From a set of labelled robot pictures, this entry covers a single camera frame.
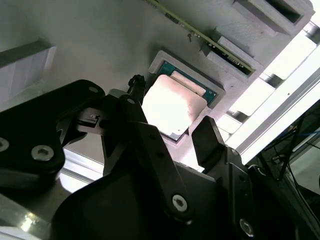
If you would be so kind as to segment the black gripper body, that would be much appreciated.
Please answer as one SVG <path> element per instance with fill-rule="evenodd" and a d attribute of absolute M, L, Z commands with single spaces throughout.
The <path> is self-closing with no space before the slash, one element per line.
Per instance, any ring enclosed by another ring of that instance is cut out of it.
<path fill-rule="evenodd" d="M 125 169 L 71 194 L 52 220 L 53 240 L 230 240 L 224 194 L 212 178 L 176 168 L 194 208 L 189 225 L 168 217 L 144 174 Z"/>

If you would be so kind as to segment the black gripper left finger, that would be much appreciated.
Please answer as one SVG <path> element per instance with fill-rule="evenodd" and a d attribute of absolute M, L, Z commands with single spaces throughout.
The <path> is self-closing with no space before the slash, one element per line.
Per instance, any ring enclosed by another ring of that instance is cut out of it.
<path fill-rule="evenodd" d="M 188 225 L 194 209 L 158 129 L 142 110 L 146 82 L 129 81 L 118 96 L 77 80 L 0 114 L 0 186 L 37 192 L 50 188 L 66 157 L 63 148 L 92 133 L 101 137 L 103 177 L 126 169 L 143 173 L 164 213 Z"/>

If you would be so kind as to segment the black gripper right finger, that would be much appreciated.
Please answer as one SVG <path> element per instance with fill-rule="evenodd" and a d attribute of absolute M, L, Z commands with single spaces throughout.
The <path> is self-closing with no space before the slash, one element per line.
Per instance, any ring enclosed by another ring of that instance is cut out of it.
<path fill-rule="evenodd" d="M 192 133 L 198 164 L 218 186 L 216 226 L 222 240 L 311 240 L 313 231 L 264 168 L 242 164 L 205 116 Z"/>

